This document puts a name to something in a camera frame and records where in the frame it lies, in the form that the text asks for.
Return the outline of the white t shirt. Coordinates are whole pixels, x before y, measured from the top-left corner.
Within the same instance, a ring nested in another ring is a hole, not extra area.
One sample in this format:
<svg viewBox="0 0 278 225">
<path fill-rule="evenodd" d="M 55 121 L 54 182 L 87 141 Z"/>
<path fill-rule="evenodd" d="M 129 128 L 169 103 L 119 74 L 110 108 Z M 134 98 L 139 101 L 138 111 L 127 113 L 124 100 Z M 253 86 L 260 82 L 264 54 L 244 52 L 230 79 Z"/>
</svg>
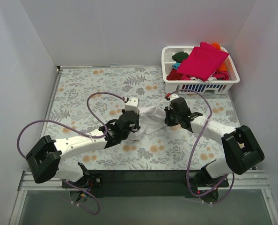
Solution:
<svg viewBox="0 0 278 225">
<path fill-rule="evenodd" d="M 130 133 L 125 143 L 139 141 L 143 136 L 152 134 L 163 127 L 166 127 L 164 120 L 166 113 L 157 106 L 142 107 L 139 109 L 140 129 L 135 133 Z"/>
</svg>

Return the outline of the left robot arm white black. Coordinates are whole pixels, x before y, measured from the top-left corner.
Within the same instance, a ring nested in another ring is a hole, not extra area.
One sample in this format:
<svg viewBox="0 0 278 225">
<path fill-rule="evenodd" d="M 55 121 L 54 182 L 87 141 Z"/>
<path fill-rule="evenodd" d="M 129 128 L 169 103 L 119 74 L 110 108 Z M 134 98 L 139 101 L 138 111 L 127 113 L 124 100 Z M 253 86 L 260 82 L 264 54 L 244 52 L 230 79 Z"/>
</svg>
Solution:
<svg viewBox="0 0 278 225">
<path fill-rule="evenodd" d="M 78 187 L 85 187 L 89 181 L 89 171 L 82 163 L 68 164 L 66 160 L 91 150 L 103 150 L 121 143 L 131 132 L 139 130 L 139 113 L 125 111 L 117 120 L 110 120 L 106 127 L 108 134 L 101 138 L 74 136 L 52 139 L 42 137 L 26 160 L 35 183 L 44 183 L 52 178 L 69 180 Z"/>
</svg>

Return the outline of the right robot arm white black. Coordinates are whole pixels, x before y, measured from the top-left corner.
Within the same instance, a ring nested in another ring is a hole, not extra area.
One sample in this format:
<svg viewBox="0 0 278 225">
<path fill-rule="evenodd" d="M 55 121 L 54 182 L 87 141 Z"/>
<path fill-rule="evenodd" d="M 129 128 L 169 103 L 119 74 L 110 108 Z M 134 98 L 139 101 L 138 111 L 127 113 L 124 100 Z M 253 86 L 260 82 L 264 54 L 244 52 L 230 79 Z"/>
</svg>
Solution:
<svg viewBox="0 0 278 225">
<path fill-rule="evenodd" d="M 204 165 L 189 181 L 196 185 L 214 185 L 224 175 L 242 175 L 265 159 L 251 129 L 245 125 L 232 127 L 212 121 L 199 112 L 191 112 L 184 98 L 171 95 L 164 111 L 165 124 L 181 128 L 221 144 L 224 157 Z"/>
</svg>

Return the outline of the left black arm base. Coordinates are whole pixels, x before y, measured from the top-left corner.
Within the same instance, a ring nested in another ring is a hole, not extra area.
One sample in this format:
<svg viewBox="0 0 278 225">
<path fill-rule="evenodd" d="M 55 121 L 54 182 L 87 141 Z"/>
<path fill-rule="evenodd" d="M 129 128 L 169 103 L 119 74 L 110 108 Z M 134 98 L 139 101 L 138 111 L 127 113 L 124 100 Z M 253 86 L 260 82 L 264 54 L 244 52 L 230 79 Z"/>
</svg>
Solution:
<svg viewBox="0 0 278 225">
<path fill-rule="evenodd" d="M 103 174 L 90 173 L 83 175 L 83 177 L 76 182 L 69 181 L 69 183 L 79 188 L 101 188 L 103 185 Z"/>
</svg>

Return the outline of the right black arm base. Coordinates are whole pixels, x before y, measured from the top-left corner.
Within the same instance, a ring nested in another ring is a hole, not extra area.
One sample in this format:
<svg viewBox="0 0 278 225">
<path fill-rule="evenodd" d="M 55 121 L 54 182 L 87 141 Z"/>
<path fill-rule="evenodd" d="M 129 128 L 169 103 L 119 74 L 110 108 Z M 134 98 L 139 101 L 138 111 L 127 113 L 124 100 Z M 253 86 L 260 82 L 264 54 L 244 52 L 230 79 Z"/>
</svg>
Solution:
<svg viewBox="0 0 278 225">
<path fill-rule="evenodd" d="M 218 178 L 208 178 L 202 172 L 194 173 L 189 176 L 190 189 L 194 195 L 204 203 L 213 204 L 219 201 L 219 187 L 228 187 L 229 183 L 226 176 Z"/>
</svg>

